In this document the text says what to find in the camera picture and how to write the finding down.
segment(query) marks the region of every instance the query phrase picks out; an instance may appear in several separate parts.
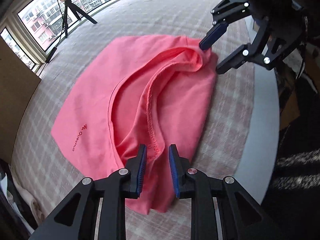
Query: cardboard box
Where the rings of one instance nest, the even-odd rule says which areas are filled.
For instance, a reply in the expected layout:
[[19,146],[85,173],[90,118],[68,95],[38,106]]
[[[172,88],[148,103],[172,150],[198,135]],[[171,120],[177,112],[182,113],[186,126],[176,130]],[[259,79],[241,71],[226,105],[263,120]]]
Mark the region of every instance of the cardboard box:
[[20,121],[40,81],[0,37],[0,158],[9,164]]

